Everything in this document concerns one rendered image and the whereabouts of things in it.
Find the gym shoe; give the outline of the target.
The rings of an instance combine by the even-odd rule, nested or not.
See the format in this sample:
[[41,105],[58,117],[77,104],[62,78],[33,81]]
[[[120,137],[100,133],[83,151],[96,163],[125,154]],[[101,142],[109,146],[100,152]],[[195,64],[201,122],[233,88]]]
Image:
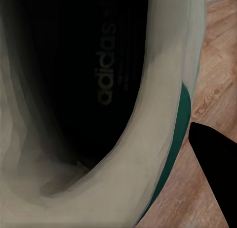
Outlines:
[[135,228],[191,117],[206,0],[0,0],[0,228]]

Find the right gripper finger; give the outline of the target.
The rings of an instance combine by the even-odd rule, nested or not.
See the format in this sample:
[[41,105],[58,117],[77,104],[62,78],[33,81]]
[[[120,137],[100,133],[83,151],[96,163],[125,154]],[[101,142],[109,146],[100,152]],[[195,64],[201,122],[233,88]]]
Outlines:
[[237,228],[237,143],[196,122],[188,139],[229,228]]

